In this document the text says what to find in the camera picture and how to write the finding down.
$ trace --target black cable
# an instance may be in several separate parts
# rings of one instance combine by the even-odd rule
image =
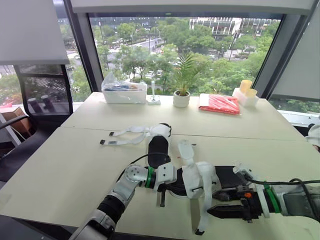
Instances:
[[[288,182],[288,181],[258,181],[252,178],[246,179],[249,182],[259,185],[301,185],[301,184],[320,184],[320,180],[310,180],[310,181],[301,181],[301,182]]]
[[[289,182],[292,183],[292,182],[298,182],[301,187],[303,188],[303,191],[305,193],[305,196],[306,196],[306,199],[308,200],[309,204],[310,204],[310,207],[311,207],[311,210],[312,210],[312,213],[315,217],[315,219],[320,222],[320,217],[318,216],[318,213],[317,213],[317,207],[315,206],[315,203],[313,202],[312,198],[311,198],[311,195],[305,185],[305,182],[301,181],[299,178],[294,178],[294,179],[291,179]]]
[[[151,152],[151,153],[145,154],[145,155],[137,158],[137,159],[134,160],[133,162],[129,163],[129,165],[138,162],[140,159],[143,159],[143,158],[145,158],[145,157],[152,156],[152,155],[163,155],[163,156],[165,156],[165,157],[168,157],[169,160],[170,160],[170,156],[169,156],[168,154],[166,154],[166,153],[163,153],[163,152]],[[124,169],[124,170],[121,172],[120,176],[119,176],[118,179],[116,180],[117,182],[120,180],[120,178],[121,178],[121,176],[124,174],[125,170],[126,170],[126,169]]]
[[[313,213],[315,219],[318,222],[320,222],[320,216],[318,216],[317,207],[315,206],[314,202],[312,201],[311,195],[306,187],[306,184],[318,184],[318,183],[320,183],[320,180],[302,181],[299,178],[293,178],[289,182],[287,182],[287,181],[258,181],[258,180],[254,180],[251,178],[248,178],[247,180],[249,182],[252,182],[254,184],[259,184],[259,185],[265,185],[265,184],[267,184],[267,185],[301,185],[301,187],[305,193],[306,199],[308,200],[308,202],[310,204],[310,207],[311,207],[311,210],[312,210],[312,213]]]

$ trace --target yellow object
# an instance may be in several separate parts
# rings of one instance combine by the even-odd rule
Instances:
[[[246,91],[245,96],[248,98],[253,98],[255,95],[257,95],[257,92],[257,90],[250,88],[248,91]]]
[[[240,91],[245,94],[251,88],[251,85],[252,81],[242,80],[240,84]]]

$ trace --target orange component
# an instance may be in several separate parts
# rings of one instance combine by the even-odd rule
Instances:
[[[251,194],[251,192],[246,192],[245,194],[244,194],[244,196],[246,197],[246,198],[252,198],[252,194]]]

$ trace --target white wall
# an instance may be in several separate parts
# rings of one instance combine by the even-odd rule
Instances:
[[[320,7],[295,49],[273,94],[320,99]]]

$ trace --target red package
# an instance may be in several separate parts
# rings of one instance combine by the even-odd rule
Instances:
[[[235,97],[217,94],[200,94],[199,109],[232,115],[240,113],[238,100]]]

